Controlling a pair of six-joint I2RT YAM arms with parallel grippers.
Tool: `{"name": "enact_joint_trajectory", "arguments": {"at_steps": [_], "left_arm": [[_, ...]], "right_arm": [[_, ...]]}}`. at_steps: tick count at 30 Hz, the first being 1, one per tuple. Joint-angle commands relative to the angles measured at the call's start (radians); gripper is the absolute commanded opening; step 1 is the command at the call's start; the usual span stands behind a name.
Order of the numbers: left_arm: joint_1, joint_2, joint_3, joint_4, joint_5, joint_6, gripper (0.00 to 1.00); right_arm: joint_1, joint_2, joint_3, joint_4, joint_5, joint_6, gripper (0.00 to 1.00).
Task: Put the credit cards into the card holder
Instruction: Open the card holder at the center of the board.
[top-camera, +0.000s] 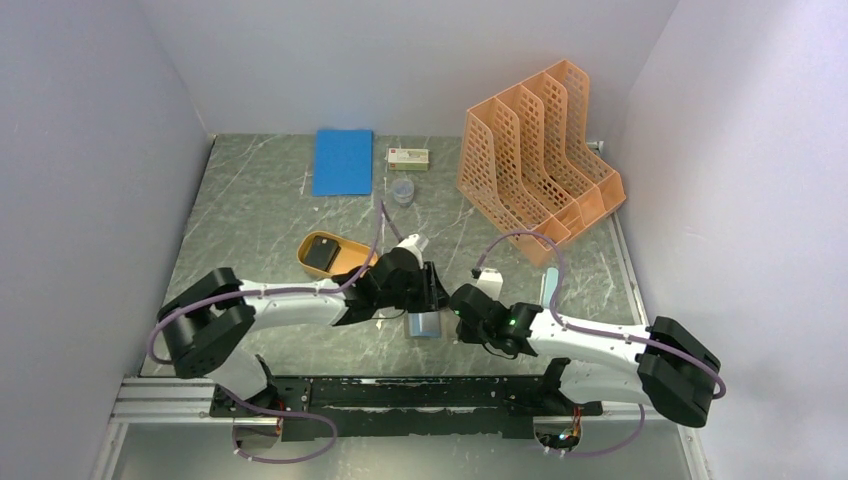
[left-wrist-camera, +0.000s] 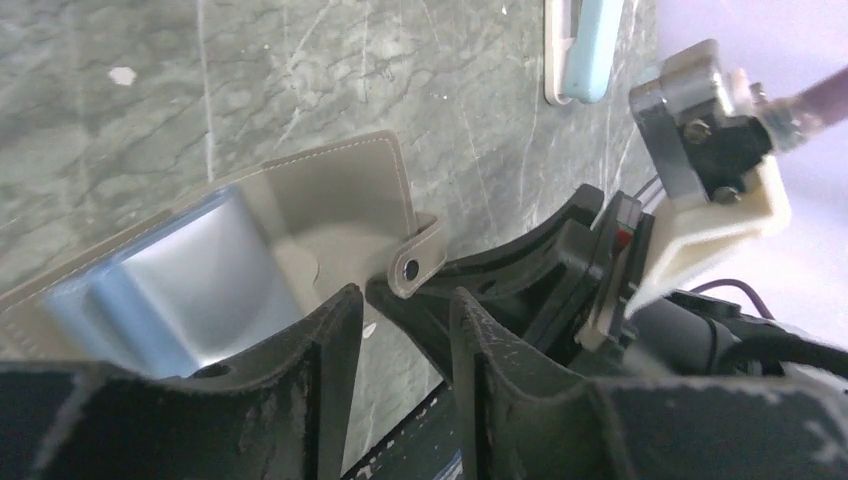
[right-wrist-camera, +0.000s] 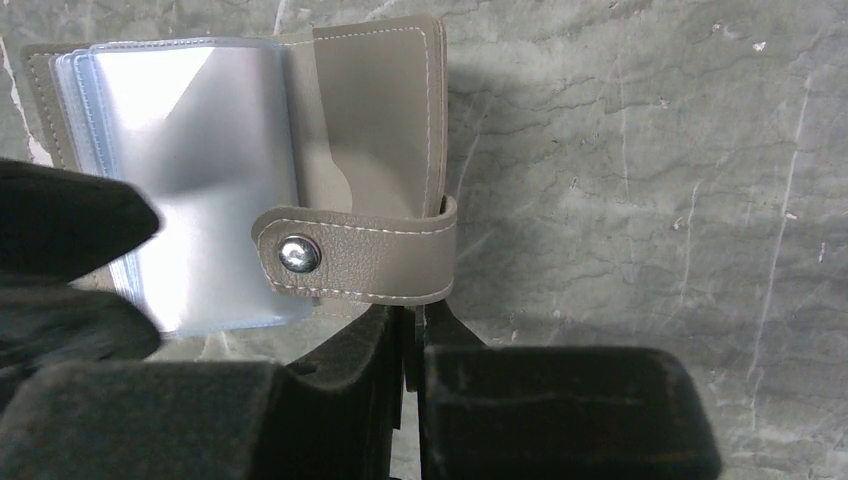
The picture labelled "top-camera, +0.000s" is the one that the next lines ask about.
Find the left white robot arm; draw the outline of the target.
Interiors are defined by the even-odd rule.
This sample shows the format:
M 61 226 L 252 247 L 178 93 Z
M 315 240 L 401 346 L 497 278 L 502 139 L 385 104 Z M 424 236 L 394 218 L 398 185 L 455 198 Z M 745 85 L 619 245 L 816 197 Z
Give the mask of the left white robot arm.
M 336 327 L 372 320 L 382 309 L 438 313 L 449 295 L 431 261 L 395 247 L 372 265 L 312 283 L 261 284 L 219 268 L 162 307 L 151 334 L 163 337 L 182 379 L 206 378 L 236 396 L 249 414 L 273 409 L 277 388 L 267 365 L 241 342 L 248 334 L 295 325 Z

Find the grey card holder wallet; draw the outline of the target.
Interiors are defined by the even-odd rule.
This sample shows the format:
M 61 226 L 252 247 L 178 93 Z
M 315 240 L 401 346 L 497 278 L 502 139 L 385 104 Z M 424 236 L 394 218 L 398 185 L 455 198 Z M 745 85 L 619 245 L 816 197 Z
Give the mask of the grey card holder wallet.
M 410 339 L 437 339 L 442 336 L 441 316 L 437 311 L 408 313 L 405 327 L 406 337 Z

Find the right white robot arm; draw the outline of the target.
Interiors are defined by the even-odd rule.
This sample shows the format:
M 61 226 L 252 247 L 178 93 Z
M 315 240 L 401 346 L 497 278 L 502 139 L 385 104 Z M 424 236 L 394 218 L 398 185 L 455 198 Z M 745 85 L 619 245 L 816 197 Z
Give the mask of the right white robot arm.
M 553 414 L 574 404 L 630 403 L 701 428 L 712 402 L 727 392 L 720 360 L 669 317 L 659 316 L 649 326 L 599 323 L 536 304 L 506 307 L 472 284 L 461 286 L 449 306 L 460 319 L 464 342 L 492 346 L 508 357 L 572 361 L 539 389 L 542 406 Z

